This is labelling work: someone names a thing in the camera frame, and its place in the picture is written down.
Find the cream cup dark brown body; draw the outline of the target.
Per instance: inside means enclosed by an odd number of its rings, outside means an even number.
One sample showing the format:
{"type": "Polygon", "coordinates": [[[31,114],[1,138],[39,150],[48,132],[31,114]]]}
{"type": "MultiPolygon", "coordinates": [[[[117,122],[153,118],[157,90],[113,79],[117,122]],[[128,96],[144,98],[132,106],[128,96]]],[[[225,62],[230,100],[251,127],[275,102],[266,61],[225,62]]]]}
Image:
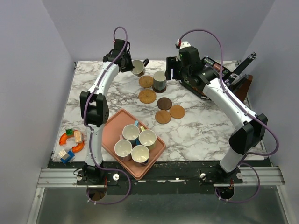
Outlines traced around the cream cup dark brown body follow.
{"type": "Polygon", "coordinates": [[[132,69],[132,73],[135,75],[135,76],[138,76],[138,77],[141,77],[145,74],[145,71],[146,71],[146,66],[148,65],[149,63],[149,59],[144,59],[143,61],[141,60],[133,60],[132,61],[132,64],[133,64],[133,69],[132,69]]]}

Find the cream cup with teal handle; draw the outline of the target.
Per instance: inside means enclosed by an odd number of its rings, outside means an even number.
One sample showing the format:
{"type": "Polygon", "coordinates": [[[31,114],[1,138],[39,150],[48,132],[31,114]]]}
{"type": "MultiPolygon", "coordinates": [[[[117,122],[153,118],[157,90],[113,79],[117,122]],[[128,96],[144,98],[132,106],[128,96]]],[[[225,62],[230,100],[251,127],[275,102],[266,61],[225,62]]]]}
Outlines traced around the cream cup with teal handle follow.
{"type": "Polygon", "coordinates": [[[153,76],[153,86],[157,89],[157,90],[162,90],[164,87],[166,87],[166,76],[165,73],[163,71],[157,71],[155,72],[154,76],[153,76]]]}

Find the dark walnut wood coaster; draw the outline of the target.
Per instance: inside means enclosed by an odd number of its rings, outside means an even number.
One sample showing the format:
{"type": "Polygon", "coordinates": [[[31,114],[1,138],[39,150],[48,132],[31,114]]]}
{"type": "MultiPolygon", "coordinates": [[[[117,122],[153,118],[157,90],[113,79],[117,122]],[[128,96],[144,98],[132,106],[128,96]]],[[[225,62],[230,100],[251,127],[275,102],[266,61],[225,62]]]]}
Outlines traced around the dark walnut wood coaster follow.
{"type": "Polygon", "coordinates": [[[167,87],[164,87],[162,90],[157,90],[154,86],[152,86],[152,90],[156,93],[163,93],[166,91],[166,89],[167,89],[167,87]]]}

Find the light wood coaster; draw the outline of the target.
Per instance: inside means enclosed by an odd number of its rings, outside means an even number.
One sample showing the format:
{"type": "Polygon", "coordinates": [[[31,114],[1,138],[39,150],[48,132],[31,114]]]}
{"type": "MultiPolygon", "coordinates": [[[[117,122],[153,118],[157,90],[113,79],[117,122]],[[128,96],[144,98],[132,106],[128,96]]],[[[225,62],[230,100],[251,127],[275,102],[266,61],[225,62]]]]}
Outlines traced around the light wood coaster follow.
{"type": "Polygon", "coordinates": [[[160,110],[155,114],[155,119],[159,124],[167,124],[171,120],[171,115],[168,111],[160,110]]]}
{"type": "Polygon", "coordinates": [[[175,119],[181,119],[185,115],[185,110],[180,105],[174,105],[170,108],[170,115],[175,119]]]}

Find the cream cup blue handle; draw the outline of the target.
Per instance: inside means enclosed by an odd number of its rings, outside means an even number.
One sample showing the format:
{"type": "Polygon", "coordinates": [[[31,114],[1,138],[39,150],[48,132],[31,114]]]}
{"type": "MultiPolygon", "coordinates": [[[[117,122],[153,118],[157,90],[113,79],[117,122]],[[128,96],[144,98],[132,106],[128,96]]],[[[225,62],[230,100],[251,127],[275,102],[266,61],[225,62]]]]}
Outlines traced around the cream cup blue handle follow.
{"type": "Polygon", "coordinates": [[[135,121],[133,124],[126,125],[122,130],[122,136],[133,145],[136,144],[140,134],[139,121],[135,121]]]}

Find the cream cup olive body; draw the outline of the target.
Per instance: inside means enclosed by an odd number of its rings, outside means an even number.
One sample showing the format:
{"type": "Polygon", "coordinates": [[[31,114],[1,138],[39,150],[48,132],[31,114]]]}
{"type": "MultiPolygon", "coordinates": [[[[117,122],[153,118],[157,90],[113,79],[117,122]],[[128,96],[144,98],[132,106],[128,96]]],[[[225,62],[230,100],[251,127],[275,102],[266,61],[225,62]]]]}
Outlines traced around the cream cup olive body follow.
{"type": "Polygon", "coordinates": [[[157,135],[154,131],[150,129],[145,129],[143,126],[140,126],[140,134],[138,137],[139,142],[146,146],[150,151],[153,150],[156,146],[157,135]]]}

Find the cream cup navy handle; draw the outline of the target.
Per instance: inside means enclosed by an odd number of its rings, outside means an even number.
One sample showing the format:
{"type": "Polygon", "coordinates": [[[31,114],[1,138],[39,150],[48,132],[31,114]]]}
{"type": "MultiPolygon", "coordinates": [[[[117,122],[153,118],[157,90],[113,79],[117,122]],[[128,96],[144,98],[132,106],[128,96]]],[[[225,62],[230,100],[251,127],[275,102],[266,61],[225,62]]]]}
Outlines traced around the cream cup navy handle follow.
{"type": "Polygon", "coordinates": [[[136,165],[145,166],[147,165],[150,157],[149,149],[146,146],[137,145],[132,149],[131,157],[136,165]]]}

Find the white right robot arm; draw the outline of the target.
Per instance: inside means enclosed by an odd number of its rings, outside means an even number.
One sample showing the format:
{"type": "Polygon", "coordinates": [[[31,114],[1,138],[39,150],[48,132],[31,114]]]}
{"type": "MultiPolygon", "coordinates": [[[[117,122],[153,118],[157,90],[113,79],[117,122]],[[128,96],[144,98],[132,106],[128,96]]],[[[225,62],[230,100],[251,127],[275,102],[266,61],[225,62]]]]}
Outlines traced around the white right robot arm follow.
{"type": "Polygon", "coordinates": [[[227,87],[222,87],[217,72],[206,67],[198,50],[188,42],[178,48],[178,55],[166,58],[167,80],[187,81],[191,87],[210,98],[232,122],[235,132],[229,138],[230,149],[220,160],[215,178],[221,183],[232,177],[245,154],[264,136],[267,117],[246,107],[227,87]]]}

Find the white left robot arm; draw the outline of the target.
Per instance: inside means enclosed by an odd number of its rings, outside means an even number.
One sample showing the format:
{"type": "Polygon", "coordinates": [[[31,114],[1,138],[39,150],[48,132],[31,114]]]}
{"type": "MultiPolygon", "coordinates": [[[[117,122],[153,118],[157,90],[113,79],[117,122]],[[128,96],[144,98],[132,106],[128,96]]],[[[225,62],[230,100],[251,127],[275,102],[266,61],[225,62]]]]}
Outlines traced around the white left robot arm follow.
{"type": "Polygon", "coordinates": [[[130,55],[130,42],[115,39],[114,48],[103,57],[101,71],[94,84],[87,91],[82,91],[80,99],[81,117],[87,129],[88,153],[86,154],[83,172],[93,184],[103,181],[104,168],[101,144],[104,125],[109,117],[106,95],[114,78],[120,72],[133,69],[130,55]]]}

